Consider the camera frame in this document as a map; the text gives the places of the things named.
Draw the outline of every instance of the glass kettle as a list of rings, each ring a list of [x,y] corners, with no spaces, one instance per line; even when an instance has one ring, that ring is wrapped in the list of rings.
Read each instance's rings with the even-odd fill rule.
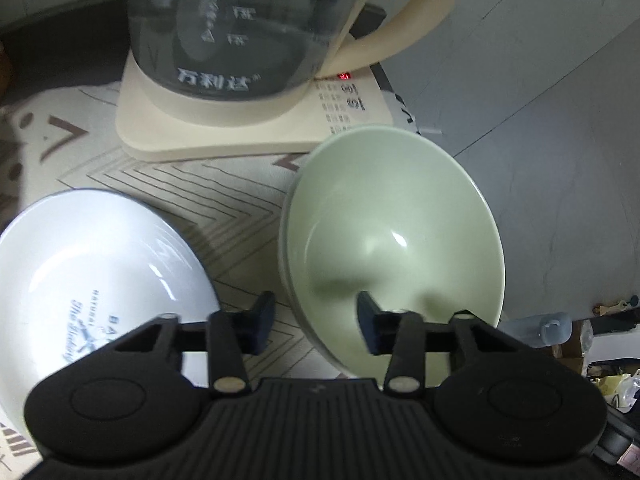
[[[275,98],[385,59],[454,0],[410,0],[380,30],[345,36],[366,0],[127,0],[137,66],[166,90],[212,102]]]

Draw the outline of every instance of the electric kettle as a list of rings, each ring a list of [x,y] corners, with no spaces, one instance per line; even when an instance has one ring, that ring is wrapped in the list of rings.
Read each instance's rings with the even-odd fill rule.
[[[345,41],[365,2],[127,0],[143,92],[190,123],[268,120],[301,99],[313,78],[356,70],[408,47],[454,0],[410,0],[379,30]]]

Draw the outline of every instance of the brand logo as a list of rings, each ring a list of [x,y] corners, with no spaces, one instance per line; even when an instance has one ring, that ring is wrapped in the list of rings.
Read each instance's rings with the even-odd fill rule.
[[[71,301],[66,324],[65,352],[62,354],[67,363],[77,361],[118,337],[118,316],[109,314],[102,322],[98,320],[99,298],[100,291],[93,290],[88,306],[77,300]]]
[[[260,74],[254,74],[252,76],[224,76],[178,68],[178,81],[190,86],[199,85],[207,90],[215,88],[216,90],[248,92],[249,85],[252,82],[260,81]]]

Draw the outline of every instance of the light green ceramic bowl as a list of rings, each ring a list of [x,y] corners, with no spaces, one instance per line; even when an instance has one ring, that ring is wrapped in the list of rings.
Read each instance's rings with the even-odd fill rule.
[[[450,155],[405,130],[361,126],[314,150],[289,191],[279,253],[302,329],[352,376],[382,383],[389,361],[360,335],[361,290],[431,322],[464,309],[500,317],[504,257],[488,205]],[[448,374],[446,355],[428,355],[428,385]]]

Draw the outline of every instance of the clear plastic bottle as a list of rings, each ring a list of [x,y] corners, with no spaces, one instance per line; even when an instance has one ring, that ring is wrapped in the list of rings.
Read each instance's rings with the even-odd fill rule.
[[[627,406],[633,406],[636,402],[636,393],[640,390],[640,370],[634,375],[623,379],[616,388],[616,393],[619,397],[619,406],[625,408]]]
[[[571,317],[564,312],[501,321],[498,330],[531,346],[542,348],[559,345],[571,337]]]

